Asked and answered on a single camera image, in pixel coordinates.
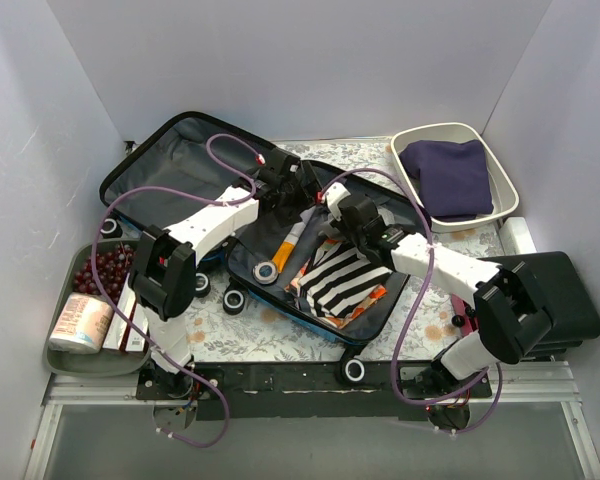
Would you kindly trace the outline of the blue fish-print suitcase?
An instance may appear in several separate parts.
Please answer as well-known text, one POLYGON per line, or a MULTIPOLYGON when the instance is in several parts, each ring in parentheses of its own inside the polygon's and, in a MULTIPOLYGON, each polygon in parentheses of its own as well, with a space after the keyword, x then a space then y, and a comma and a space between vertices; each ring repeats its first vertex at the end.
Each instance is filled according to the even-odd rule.
MULTIPOLYGON (((217 118, 186 112, 166 122, 130 153, 102 182, 100 197, 142 234, 152 225, 165 229, 217 199, 234 180, 264 164, 264 156, 273 149, 281 148, 217 118)), ((312 164, 321 188, 336 180, 393 214, 399 225, 416 232, 430 225, 429 216, 418 214, 406 197, 364 178, 345 175, 331 165, 306 161, 312 164)), ((326 210, 316 204, 300 214, 296 223, 307 226, 274 284, 258 284, 252 270, 258 262, 272 261, 296 223, 282 225, 271 214, 225 239, 201 260, 198 274, 213 253, 220 253, 236 291, 253 295, 328 340, 363 348, 383 330, 408 278, 401 273, 381 275, 385 294, 360 314, 347 310, 343 327, 328 322, 324 314, 314 314, 306 301, 288 290, 288 284, 317 255, 326 219, 326 210)))

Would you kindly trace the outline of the dark purple garment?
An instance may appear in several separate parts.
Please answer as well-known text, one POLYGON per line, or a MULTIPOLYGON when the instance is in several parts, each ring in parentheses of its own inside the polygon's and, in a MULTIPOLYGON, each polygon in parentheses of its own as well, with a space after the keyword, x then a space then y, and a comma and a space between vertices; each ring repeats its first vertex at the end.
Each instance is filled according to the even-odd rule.
POLYGON ((399 153, 407 175, 419 182, 428 213, 441 221, 473 220, 493 212, 482 143, 419 140, 399 153))

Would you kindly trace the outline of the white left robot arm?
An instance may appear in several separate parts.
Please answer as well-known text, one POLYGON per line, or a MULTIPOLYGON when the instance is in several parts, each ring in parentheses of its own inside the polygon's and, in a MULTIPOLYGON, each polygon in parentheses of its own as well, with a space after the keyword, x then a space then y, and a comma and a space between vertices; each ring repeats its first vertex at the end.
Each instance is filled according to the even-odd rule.
POLYGON ((266 215, 282 225, 300 220, 321 184, 313 167, 294 156, 262 164, 234 180, 215 200, 165 229, 148 227, 138 243, 128 284, 136 311, 148 322, 151 358, 162 369, 158 387, 173 400, 193 386, 185 311, 201 288, 201 260, 225 239, 266 215))

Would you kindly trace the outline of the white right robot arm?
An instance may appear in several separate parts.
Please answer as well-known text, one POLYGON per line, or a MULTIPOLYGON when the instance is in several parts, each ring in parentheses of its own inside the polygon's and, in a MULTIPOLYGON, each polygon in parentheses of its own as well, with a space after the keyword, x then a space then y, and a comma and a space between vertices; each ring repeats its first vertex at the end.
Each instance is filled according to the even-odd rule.
POLYGON ((554 326, 546 295, 530 266, 508 269, 436 245, 414 229, 388 225, 367 196, 331 187, 323 202, 332 224, 376 266, 417 276, 446 290, 477 314, 477 329, 440 352, 422 377, 455 397, 469 377, 493 364, 518 363, 554 326))

